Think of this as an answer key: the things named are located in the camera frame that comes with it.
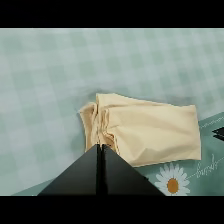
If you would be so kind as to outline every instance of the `yellow flower center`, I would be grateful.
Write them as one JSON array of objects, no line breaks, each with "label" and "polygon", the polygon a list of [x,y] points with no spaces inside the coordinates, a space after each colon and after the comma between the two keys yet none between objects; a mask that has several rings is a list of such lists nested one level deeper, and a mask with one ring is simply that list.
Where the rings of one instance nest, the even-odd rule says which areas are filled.
[{"label": "yellow flower center", "polygon": [[178,182],[176,179],[174,178],[171,178],[168,183],[167,183],[167,188],[168,188],[168,191],[171,193],[171,194],[175,194],[177,193],[178,191]]}]

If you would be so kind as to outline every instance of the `table surface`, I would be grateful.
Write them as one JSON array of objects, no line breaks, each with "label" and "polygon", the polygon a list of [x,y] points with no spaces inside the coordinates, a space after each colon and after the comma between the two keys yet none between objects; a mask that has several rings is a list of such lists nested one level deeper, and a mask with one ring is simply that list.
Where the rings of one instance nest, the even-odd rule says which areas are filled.
[{"label": "table surface", "polygon": [[224,29],[0,29],[0,195],[79,158],[96,93],[224,111]]}]

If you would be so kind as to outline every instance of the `black triangular object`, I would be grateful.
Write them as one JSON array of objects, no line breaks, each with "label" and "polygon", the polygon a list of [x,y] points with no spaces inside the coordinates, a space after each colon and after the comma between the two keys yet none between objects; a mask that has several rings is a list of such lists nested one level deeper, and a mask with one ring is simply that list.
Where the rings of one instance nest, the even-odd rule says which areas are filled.
[{"label": "black triangular object", "polygon": [[97,188],[97,158],[99,145],[93,146],[40,194],[43,195],[95,195]]},{"label": "black triangular object", "polygon": [[102,146],[108,195],[164,196],[144,176],[139,174],[107,145]]}]

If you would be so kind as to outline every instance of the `beige fabric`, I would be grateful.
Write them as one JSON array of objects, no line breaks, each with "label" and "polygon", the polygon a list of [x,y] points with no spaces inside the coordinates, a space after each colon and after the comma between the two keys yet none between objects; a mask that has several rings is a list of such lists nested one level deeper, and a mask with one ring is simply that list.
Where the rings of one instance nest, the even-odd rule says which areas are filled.
[{"label": "beige fabric", "polygon": [[86,150],[109,144],[132,166],[175,160],[201,160],[201,142],[194,105],[136,100],[97,94],[96,103],[80,110]]}]

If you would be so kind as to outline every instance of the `printed daisy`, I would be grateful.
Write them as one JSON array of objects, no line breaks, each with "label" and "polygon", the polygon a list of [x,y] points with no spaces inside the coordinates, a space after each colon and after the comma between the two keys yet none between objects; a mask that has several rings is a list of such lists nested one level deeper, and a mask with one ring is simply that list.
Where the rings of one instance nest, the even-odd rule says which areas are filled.
[{"label": "printed daisy", "polygon": [[187,196],[190,190],[186,186],[190,183],[186,180],[187,174],[183,168],[179,168],[177,164],[174,168],[173,163],[170,163],[170,168],[164,164],[164,169],[160,167],[160,174],[156,178],[160,182],[155,182],[158,187],[167,196]]}]

